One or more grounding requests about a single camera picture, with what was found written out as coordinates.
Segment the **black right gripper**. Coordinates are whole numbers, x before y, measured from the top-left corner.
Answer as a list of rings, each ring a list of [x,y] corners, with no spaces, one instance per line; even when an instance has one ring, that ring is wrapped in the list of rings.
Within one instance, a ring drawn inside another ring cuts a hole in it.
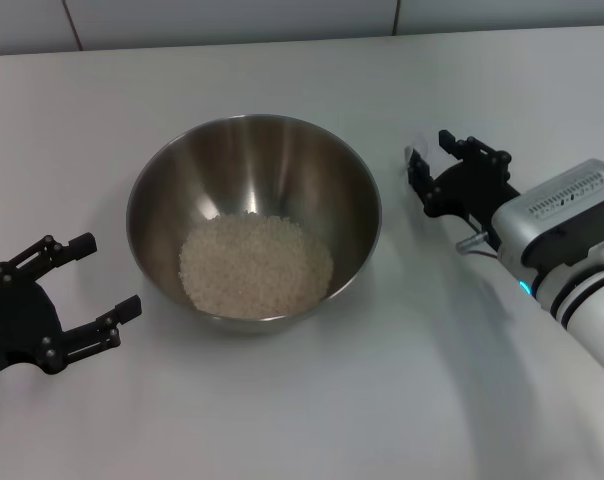
[[[495,150],[473,136],[457,139],[448,130],[438,132],[438,144],[459,162],[437,178],[417,150],[408,157],[408,183],[431,218],[456,216],[476,232],[493,233],[493,216],[520,193],[508,180],[511,155]]]

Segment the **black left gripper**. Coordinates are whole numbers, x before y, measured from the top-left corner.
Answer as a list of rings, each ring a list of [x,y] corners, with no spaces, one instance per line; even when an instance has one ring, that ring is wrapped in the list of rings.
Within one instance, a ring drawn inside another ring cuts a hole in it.
[[[0,262],[0,372],[24,363],[54,375],[69,364],[120,346],[118,326],[142,313],[138,295],[64,333],[53,302],[38,284],[51,270],[96,252],[91,233],[67,245],[46,235],[9,262]]]

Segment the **white rice grains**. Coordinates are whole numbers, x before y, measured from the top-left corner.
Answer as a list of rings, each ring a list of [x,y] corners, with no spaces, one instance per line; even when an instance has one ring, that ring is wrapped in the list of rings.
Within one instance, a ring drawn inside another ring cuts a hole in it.
[[[328,247],[287,218],[219,215],[194,228],[179,254],[187,296],[209,314],[257,320],[303,312],[325,297]]]

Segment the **stainless steel mixing bowl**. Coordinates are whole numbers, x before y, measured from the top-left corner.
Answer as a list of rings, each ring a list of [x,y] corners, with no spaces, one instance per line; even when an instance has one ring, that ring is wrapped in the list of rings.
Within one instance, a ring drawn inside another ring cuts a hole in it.
[[[254,320],[195,308],[179,279],[181,247],[192,229],[242,212],[287,217],[325,243],[334,270],[318,305]],[[284,330],[333,303],[366,268],[381,226],[379,190],[357,152],[319,126],[273,114],[217,119],[173,139],[139,173],[126,210],[146,280],[201,321],[250,334]]]

